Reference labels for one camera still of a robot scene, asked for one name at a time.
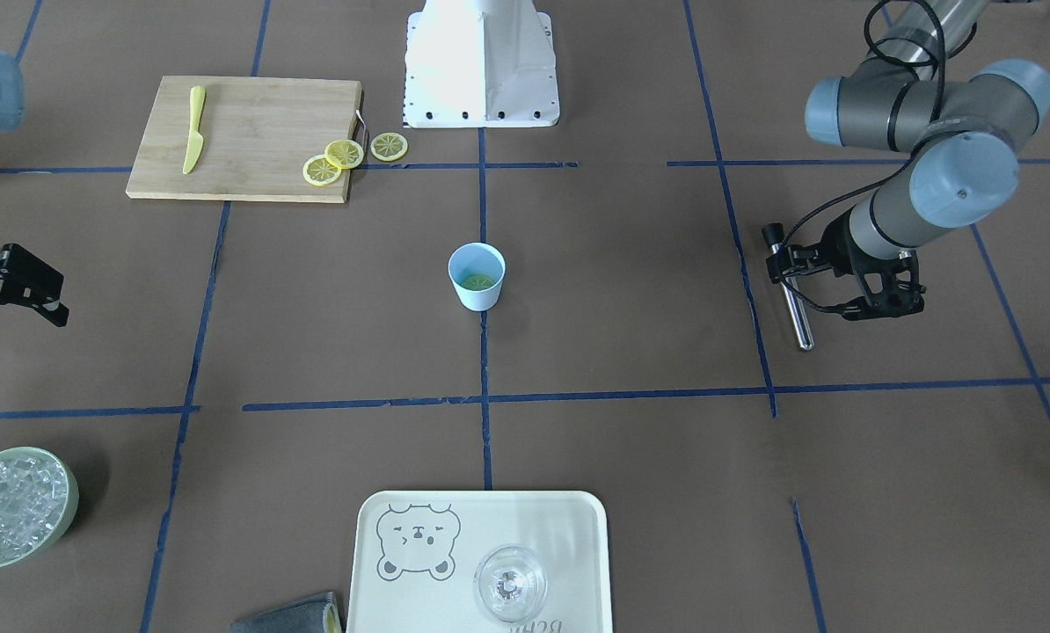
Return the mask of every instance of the ice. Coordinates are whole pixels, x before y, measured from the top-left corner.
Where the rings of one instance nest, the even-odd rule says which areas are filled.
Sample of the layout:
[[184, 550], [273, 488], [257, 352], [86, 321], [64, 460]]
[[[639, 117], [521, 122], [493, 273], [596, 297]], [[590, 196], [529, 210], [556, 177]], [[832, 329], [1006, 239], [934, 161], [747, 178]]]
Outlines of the ice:
[[19, 457], [0, 462], [0, 562], [29, 553], [59, 522], [67, 476], [59, 464]]

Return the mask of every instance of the white tray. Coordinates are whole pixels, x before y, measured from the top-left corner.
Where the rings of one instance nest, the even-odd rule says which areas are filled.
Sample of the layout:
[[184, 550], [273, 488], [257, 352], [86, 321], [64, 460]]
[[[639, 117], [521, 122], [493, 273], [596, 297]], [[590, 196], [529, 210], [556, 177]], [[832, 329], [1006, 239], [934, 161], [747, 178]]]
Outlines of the white tray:
[[[481, 561], [508, 544], [537, 552], [549, 583], [521, 625], [474, 595]], [[603, 505], [587, 492], [377, 492], [357, 516], [348, 620], [349, 633], [612, 633]]]

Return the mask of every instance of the yellow object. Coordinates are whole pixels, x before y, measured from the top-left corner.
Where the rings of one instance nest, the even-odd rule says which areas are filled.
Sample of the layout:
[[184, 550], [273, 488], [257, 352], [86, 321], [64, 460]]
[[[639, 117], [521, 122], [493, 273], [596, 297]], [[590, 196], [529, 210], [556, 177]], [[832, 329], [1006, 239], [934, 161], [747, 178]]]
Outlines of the yellow object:
[[315, 187], [336, 183], [341, 176], [341, 168], [333, 167], [326, 160], [326, 154], [318, 154], [302, 165], [302, 177]]
[[324, 156], [333, 167], [353, 169], [357, 165], [360, 165], [361, 161], [365, 160], [365, 149], [361, 148], [360, 144], [356, 141], [343, 139], [326, 145]]
[[369, 151], [384, 162], [401, 160], [408, 152], [408, 140], [396, 132], [378, 133], [369, 144]]
[[204, 111], [204, 85], [194, 85], [188, 91], [188, 147], [185, 148], [185, 165], [181, 168], [182, 173], [188, 173], [196, 167], [201, 149], [204, 149], [204, 136], [196, 131], [201, 126], [201, 112]]

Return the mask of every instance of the bear face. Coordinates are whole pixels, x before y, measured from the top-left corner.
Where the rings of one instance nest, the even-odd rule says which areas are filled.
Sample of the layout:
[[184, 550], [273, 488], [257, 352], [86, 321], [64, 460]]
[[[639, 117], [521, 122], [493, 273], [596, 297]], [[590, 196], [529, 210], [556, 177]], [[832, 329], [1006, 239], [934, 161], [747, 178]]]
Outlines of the bear face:
[[430, 506], [393, 508], [376, 522], [376, 535], [381, 541], [381, 558], [376, 573], [384, 581], [396, 581], [405, 571], [427, 572], [436, 581], [452, 577], [456, 564], [452, 557], [454, 542], [461, 524], [448, 506], [437, 510]]

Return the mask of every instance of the light green bowl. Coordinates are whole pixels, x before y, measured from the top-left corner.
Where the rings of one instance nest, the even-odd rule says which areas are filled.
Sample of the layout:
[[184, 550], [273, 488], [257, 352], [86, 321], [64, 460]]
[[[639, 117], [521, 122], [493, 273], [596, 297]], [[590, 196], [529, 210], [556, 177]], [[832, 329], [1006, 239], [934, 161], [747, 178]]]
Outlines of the light green bowl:
[[76, 478], [71, 474], [70, 469], [67, 469], [67, 464], [60, 461], [59, 457], [42, 448], [34, 448], [32, 446], [7, 448], [0, 452], [0, 462], [2, 460], [14, 460], [14, 458], [38, 458], [38, 460], [59, 464], [63, 472], [67, 474], [67, 498], [64, 498], [63, 507], [60, 508], [60, 518], [56, 522], [56, 527], [44, 535], [42, 541], [35, 548], [30, 549], [29, 552], [15, 558], [0, 561], [0, 566], [10, 566], [29, 556], [36, 556], [36, 554], [43, 552], [44, 549], [49, 549], [51, 544], [55, 544], [63, 535], [64, 530], [67, 530], [67, 526], [71, 525], [71, 520], [76, 516], [76, 507], [79, 505], [79, 485], [76, 484]]

